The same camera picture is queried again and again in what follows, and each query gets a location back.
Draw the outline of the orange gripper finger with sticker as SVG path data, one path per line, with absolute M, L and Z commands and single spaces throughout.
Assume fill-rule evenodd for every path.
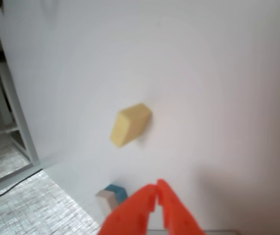
M 101 235 L 145 235 L 155 209 L 157 186 L 148 184 L 118 206 L 101 226 Z

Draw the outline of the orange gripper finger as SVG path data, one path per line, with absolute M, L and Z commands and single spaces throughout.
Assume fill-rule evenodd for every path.
M 168 234 L 204 235 L 195 218 L 165 180 L 157 180 L 157 194 L 158 204 L 163 211 L 164 228 Z

